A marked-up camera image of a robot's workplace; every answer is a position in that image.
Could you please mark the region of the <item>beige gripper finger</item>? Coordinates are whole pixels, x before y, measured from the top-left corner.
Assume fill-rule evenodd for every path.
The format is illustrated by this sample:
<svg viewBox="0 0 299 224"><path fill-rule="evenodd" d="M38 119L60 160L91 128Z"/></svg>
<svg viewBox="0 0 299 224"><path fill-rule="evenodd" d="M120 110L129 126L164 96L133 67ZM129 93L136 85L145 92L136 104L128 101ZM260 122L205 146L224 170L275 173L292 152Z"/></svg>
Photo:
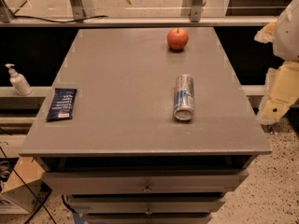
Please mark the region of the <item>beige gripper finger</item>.
<svg viewBox="0 0 299 224"><path fill-rule="evenodd" d="M284 62L278 69L269 68L257 120L262 125L279 122L298 99L299 62Z"/></svg>

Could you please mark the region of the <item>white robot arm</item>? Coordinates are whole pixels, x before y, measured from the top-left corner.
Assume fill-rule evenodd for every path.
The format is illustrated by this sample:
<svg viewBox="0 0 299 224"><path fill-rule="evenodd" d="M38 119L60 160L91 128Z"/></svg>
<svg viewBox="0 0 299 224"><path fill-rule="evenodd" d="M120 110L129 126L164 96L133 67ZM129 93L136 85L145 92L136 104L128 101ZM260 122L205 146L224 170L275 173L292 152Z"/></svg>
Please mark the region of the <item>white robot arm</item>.
<svg viewBox="0 0 299 224"><path fill-rule="evenodd" d="M283 60L278 69L268 69L257 114L262 125L272 125L299 99L299 0L292 0L276 21L257 32L254 40L271 42L274 55Z"/></svg>

